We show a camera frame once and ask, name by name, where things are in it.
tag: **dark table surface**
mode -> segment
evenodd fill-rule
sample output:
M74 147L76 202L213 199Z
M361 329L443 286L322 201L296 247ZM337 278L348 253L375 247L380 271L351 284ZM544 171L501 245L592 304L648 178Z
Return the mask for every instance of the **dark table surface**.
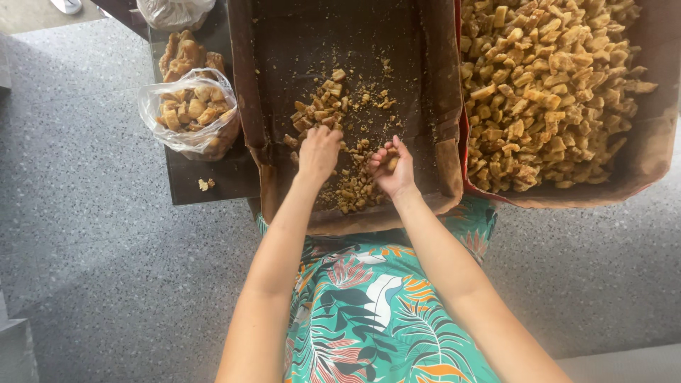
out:
M163 82L158 62L165 52L169 33L149 28L149 45L156 82ZM209 51L225 57L225 73L234 86L232 74L232 45L229 38L229 22L225 0L217 0L200 30L194 32L196 40ZM165 147L168 180L173 205L197 204L236 198L252 198L260 195L259 173L251 153L244 144L241 132L232 148L220 161L192 161L184 155ZM215 181L208 191L199 189L199 179Z

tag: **brown cardboard box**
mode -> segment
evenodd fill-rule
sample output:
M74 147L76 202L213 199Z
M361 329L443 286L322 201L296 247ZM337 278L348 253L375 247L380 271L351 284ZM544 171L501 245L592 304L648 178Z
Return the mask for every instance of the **brown cardboard box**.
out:
M555 189L548 183L524 192L491 194L477 189L465 175L467 153L462 151L464 188L467 193L501 200L520 207L569 208L593 207L622 202L661 179L669 170L678 118L681 74L681 2L676 0L637 0L643 7L641 17L627 31L632 45L642 51L633 65L648 71L642 80L659 84L657 90L637 98L638 113L627 143L618 152L616 169L609 182L578 184L570 189ZM462 141L469 137L462 117Z
M367 125L373 133L366 137L359 127L346 130L348 146L358 138L379 144L398 134L415 158L417 186L431 209L444 213L458 204L463 192L458 154L462 103L454 0L303 4L230 0L228 7L234 83L246 144L260 169L266 222L271 222L296 173L289 159L291 149L282 144L284 134L298 135L289 119L295 112L294 101L309 103L305 95L315 89L313 77L319 77L321 83L324 77L319 73L326 72L328 78L335 67L355 70L344 88L346 84L358 86L358 74L364 74L365 83L379 83L378 92L379 87L389 89L389 95L398 100L390 114L404 122L402 127L383 132L387 115L369 110L364 122L375 120ZM329 54L339 66L331 62ZM390 77L384 76L381 64L386 58L394 70ZM341 153L338 170L350 169L343 156ZM315 208L309 234L402 227L391 204L348 215L329 209L331 206Z

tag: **white plastic bag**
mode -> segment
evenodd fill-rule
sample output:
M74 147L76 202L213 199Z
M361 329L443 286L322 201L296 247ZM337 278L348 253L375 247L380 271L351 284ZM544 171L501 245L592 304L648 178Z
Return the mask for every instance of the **white plastic bag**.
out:
M197 31L215 0L137 0L137 8L153 29L179 32Z
M210 72L218 81L200 76L202 72ZM160 106L164 101L160 97L162 94L206 85L220 88L225 96L227 107L231 108L214 123L198 132L180 133L173 132L156 121L156 117L161 115ZM236 98L229 81L218 70L193 69L176 82L147 85L140 89L137 101L140 106L140 116L146 126L151 129L154 137L189 159L200 161L222 159L239 135L241 118L236 106Z

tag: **terrazzo floor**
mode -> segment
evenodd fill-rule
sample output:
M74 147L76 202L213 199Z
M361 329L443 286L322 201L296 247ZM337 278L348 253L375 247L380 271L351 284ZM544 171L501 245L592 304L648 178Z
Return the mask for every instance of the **terrazzo floor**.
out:
M149 47L115 20L7 47L0 280L40 381L212 382L259 243L246 202L171 205L136 104ZM553 357L681 341L680 154L614 206L501 208L484 268Z

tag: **green floral dress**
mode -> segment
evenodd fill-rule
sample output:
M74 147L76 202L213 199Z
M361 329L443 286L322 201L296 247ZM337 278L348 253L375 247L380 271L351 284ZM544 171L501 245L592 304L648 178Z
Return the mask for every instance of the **green floral dress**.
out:
M481 262L494 207L465 197L447 215L443 224ZM291 297L286 383L499 382L408 242L401 230L306 239Z

